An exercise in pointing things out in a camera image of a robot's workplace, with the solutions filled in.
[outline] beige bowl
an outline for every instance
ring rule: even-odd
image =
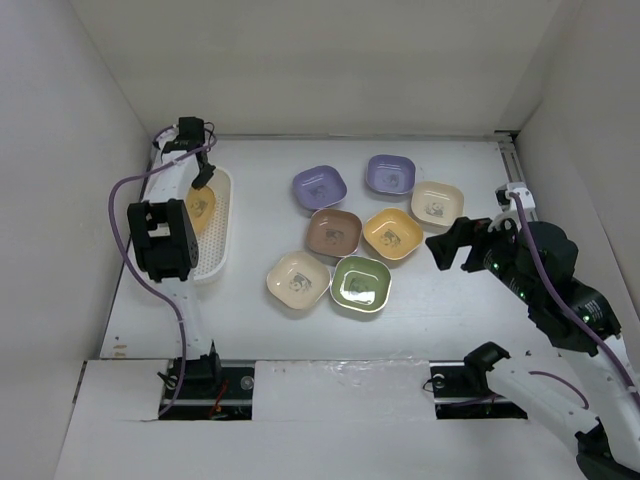
[[[421,222],[450,227],[462,216],[464,195],[453,185],[421,182],[413,188],[411,211]]]
[[[329,269],[307,252],[286,254],[267,275],[269,291],[296,310],[312,307],[330,283]]]

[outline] red wire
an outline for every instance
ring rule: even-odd
[[[218,393],[218,398],[216,398],[216,403],[214,403],[213,407],[211,407],[211,410],[209,410],[209,418],[213,417],[213,414],[216,413],[216,410],[218,409],[218,404],[220,403],[222,396],[227,391],[227,388],[229,388],[229,380],[225,380],[224,383],[222,384],[220,393]]]

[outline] screw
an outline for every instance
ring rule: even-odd
[[[445,378],[444,375],[442,375],[441,373],[436,373],[433,377],[432,377],[432,384],[433,384],[433,388],[437,388],[438,390],[446,387],[445,384]]]
[[[243,390],[252,390],[253,389],[253,377],[246,376],[240,379],[240,388]]]

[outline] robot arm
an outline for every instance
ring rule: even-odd
[[[509,362],[504,357],[476,368],[477,377],[488,389],[528,407],[530,415],[540,419],[572,451],[577,445],[578,463],[588,478],[640,478],[636,473],[640,472],[640,410],[620,372],[601,353],[603,347],[568,318],[550,296],[523,232],[516,229],[511,192],[525,199],[525,211],[535,207],[523,184],[506,185],[496,192],[503,207],[496,220],[458,218],[447,233],[428,238],[426,244],[440,270],[451,267],[459,247],[471,247],[462,269],[469,273],[488,270],[528,306],[529,318],[580,378],[601,425],[593,427],[593,417],[577,413],[575,406],[563,398],[550,397],[526,372],[511,374],[519,370],[503,367]],[[553,224],[531,222],[528,226],[544,259],[544,269],[562,300],[620,357],[624,350],[617,338],[620,325],[609,303],[600,292],[573,277],[578,256],[575,243]],[[626,355],[622,362],[632,371]],[[635,380],[632,388],[637,389],[635,374],[631,376]],[[570,439],[576,434],[572,446]]]
[[[181,118],[177,136],[159,146],[161,164],[174,165],[158,173],[142,201],[127,210],[138,267],[180,309],[189,361],[216,357],[196,298],[193,269],[198,264],[198,242],[184,202],[190,188],[202,188],[213,176],[215,167],[209,165],[203,146],[204,122]],[[177,161],[191,151],[199,153]]]

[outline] green bowl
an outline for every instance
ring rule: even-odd
[[[373,313],[386,305],[390,289],[391,272],[384,263],[352,255],[338,262],[331,296],[345,308]]]

